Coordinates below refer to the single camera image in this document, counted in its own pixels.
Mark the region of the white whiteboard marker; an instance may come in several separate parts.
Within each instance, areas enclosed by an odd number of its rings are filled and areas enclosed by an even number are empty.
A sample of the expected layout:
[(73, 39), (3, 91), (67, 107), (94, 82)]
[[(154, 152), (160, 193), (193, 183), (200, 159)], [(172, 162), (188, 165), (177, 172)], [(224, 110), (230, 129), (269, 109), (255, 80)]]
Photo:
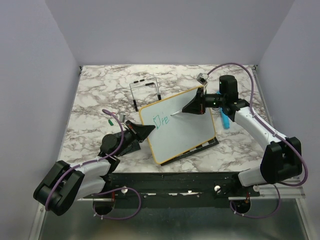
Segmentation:
[(182, 113), (182, 109), (172, 113), (170, 116), (175, 116), (175, 115), (180, 114), (180, 113)]

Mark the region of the yellow framed whiteboard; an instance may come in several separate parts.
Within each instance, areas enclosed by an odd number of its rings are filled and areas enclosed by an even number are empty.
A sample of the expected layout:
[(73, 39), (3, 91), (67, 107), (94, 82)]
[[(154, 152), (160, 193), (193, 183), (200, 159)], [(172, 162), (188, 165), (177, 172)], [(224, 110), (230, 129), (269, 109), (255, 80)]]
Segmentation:
[(160, 165), (216, 137), (210, 109), (202, 115), (179, 113), (170, 116), (188, 104), (197, 89), (194, 87), (140, 108), (141, 123), (155, 125), (147, 140), (156, 164)]

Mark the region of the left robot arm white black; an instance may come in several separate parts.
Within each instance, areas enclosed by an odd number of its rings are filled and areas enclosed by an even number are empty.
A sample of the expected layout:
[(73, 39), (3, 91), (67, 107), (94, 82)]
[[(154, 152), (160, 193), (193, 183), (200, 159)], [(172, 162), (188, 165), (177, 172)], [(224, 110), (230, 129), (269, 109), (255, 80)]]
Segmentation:
[(46, 211), (63, 215), (74, 201), (97, 194), (104, 198), (110, 194), (111, 185), (104, 177), (118, 167), (119, 156), (132, 146), (142, 143), (156, 128), (155, 125), (136, 124), (129, 120), (120, 132), (102, 138), (98, 156), (78, 164), (57, 161), (33, 192), (33, 198)]

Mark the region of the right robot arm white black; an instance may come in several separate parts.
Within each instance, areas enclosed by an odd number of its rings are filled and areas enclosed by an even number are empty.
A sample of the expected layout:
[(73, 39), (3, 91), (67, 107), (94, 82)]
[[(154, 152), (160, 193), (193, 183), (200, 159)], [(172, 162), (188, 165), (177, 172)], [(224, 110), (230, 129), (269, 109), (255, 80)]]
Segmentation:
[(207, 108), (221, 108), (228, 118), (243, 127), (264, 149), (258, 167), (241, 171), (230, 183), (230, 191), (241, 196), (248, 187), (260, 184), (276, 184), (302, 173), (301, 142), (277, 132), (250, 104), (239, 98), (238, 82), (233, 75), (219, 78), (219, 92), (208, 94), (203, 87), (196, 90), (194, 98), (182, 108), (183, 113), (203, 115)]

